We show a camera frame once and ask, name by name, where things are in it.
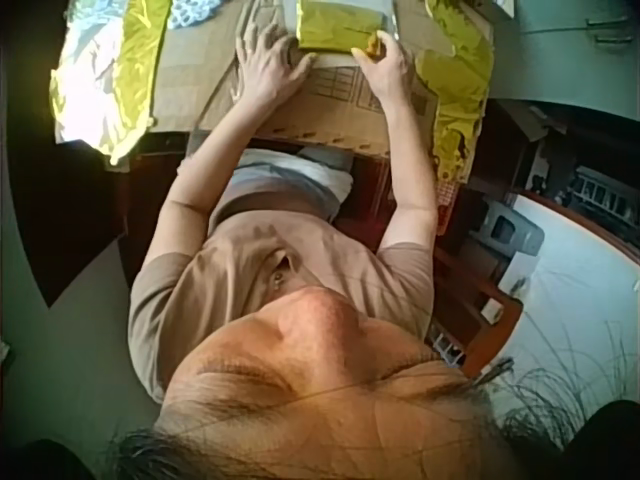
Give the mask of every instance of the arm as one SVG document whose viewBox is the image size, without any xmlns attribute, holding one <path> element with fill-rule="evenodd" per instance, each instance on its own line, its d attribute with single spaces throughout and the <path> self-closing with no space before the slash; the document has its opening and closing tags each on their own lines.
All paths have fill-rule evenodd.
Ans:
<svg viewBox="0 0 640 480">
<path fill-rule="evenodd" d="M 311 67 L 306 55 L 296 68 L 286 63 L 293 37 L 255 25 L 236 41 L 243 93 L 196 153 L 184 163 L 160 210 L 145 265 L 166 253 L 195 256 L 205 240 L 209 216 L 258 127 L 300 87 Z"/>
<path fill-rule="evenodd" d="M 404 242 L 433 249 L 438 223 L 435 177 L 409 100 L 409 62 L 389 34 L 378 32 L 378 37 L 386 47 L 386 56 L 380 62 L 373 63 L 360 50 L 354 49 L 353 55 L 380 100 L 391 145 L 391 180 L 397 208 L 380 249 Z"/>
</svg>

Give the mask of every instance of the hand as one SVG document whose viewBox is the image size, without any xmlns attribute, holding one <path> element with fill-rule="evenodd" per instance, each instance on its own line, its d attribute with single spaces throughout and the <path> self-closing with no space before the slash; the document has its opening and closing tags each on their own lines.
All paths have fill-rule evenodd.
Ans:
<svg viewBox="0 0 640 480">
<path fill-rule="evenodd" d="M 351 53 L 360 66 L 383 109 L 397 102 L 406 102 L 410 98 L 410 72 L 412 62 L 407 59 L 400 44 L 387 32 L 379 30 L 376 34 L 385 46 L 386 55 L 375 63 L 362 50 L 352 48 Z"/>
<path fill-rule="evenodd" d="M 287 53 L 294 39 L 293 35 L 279 32 L 278 24 L 273 22 L 260 35 L 257 25 L 252 23 L 247 27 L 244 39 L 236 39 L 240 100 L 271 112 L 300 88 L 316 55 L 305 55 L 292 68 Z"/>
</svg>

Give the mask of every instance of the closed eye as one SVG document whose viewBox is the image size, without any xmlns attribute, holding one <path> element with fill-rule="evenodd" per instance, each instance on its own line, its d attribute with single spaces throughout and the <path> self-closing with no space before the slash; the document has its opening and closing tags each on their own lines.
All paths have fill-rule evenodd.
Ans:
<svg viewBox="0 0 640 480">
<path fill-rule="evenodd" d="M 289 390 L 289 384 L 279 375 L 263 368 L 244 363 L 229 362 L 227 360 L 213 360 L 207 362 L 198 373 L 219 373 L 223 375 L 238 375 L 245 379 L 258 381 L 263 385 Z"/>
<path fill-rule="evenodd" d="M 435 352 L 421 354 L 421 355 L 418 355 L 417 357 L 411 357 L 394 365 L 392 368 L 387 370 L 382 376 L 380 376 L 378 380 L 379 381 L 388 380 L 394 375 L 397 375 L 405 370 L 409 370 L 410 368 L 417 367 L 418 365 L 422 365 L 425 363 L 436 362 L 439 360 L 441 360 L 441 357 Z"/>
</svg>

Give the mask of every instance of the gold wrapper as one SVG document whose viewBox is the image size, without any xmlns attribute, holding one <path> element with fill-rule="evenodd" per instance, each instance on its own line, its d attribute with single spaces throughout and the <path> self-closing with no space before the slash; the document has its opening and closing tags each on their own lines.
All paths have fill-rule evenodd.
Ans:
<svg viewBox="0 0 640 480">
<path fill-rule="evenodd" d="M 155 67 L 170 6 L 171 0 L 129 0 L 124 17 L 102 27 L 80 51 L 63 50 L 50 83 L 63 141 L 84 140 L 115 165 L 142 137 L 151 121 Z"/>
<path fill-rule="evenodd" d="M 384 15 L 368 8 L 339 3 L 298 0 L 297 37 L 300 48 L 350 53 L 359 48 L 378 52 L 376 31 L 384 26 Z"/>
<path fill-rule="evenodd" d="M 170 8 L 171 0 L 129 0 L 120 56 L 114 67 L 118 112 L 109 136 L 113 165 L 150 125 L 156 63 Z"/>
<path fill-rule="evenodd" d="M 439 98 L 432 153 L 439 179 L 466 182 L 464 167 L 473 159 L 489 94 L 493 48 L 458 1 L 426 0 L 426 7 L 455 49 L 453 57 L 426 50 L 416 59 L 418 75 Z"/>
</svg>

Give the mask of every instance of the nose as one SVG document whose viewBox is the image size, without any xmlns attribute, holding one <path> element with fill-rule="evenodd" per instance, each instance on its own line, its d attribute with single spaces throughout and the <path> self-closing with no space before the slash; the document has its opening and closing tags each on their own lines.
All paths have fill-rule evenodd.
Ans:
<svg viewBox="0 0 640 480">
<path fill-rule="evenodd" d="M 319 287 L 297 292 L 277 324 L 288 359 L 304 370 L 310 391 L 327 391 L 362 380 L 366 365 L 363 317 L 349 301 Z"/>
</svg>

